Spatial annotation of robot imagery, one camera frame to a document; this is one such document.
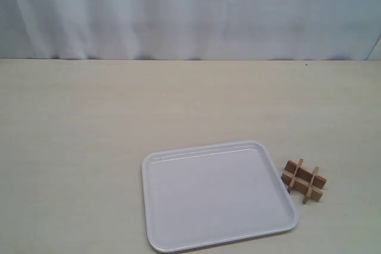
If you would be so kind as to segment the white plastic tray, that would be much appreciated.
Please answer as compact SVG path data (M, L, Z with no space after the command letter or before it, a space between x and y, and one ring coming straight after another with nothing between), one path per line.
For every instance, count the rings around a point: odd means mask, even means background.
M146 235L175 253L293 230L298 211L260 143L167 150L141 165Z

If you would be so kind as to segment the white curtain backdrop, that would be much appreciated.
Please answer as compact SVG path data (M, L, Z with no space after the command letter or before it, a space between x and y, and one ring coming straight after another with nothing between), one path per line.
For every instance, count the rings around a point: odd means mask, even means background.
M1 0L1 57L378 60L380 0Z

